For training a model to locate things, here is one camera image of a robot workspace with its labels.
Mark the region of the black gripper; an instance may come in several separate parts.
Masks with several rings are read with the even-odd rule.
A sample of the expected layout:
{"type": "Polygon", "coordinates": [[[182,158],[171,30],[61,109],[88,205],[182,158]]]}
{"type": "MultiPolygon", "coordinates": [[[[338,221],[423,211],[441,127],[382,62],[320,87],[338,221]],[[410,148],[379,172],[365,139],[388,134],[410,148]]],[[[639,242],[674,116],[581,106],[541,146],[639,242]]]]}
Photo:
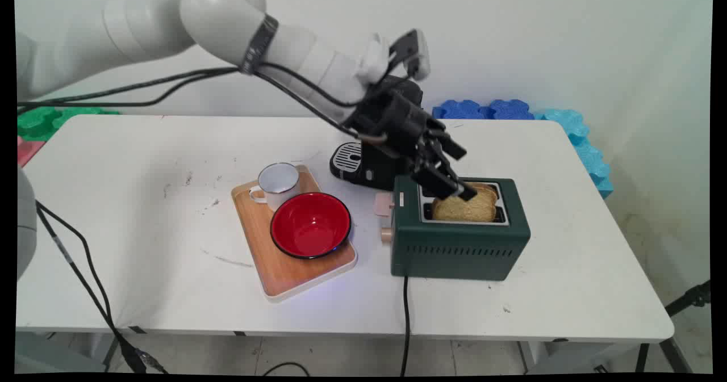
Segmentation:
{"type": "Polygon", "coordinates": [[[475,198],[478,191],[462,181],[449,162],[462,159],[467,150],[421,108],[420,86],[405,78],[385,78],[380,88],[382,94],[357,105],[344,126],[365,136],[384,136],[386,141],[376,144],[377,149],[413,161],[411,179],[436,198],[475,198]]]}

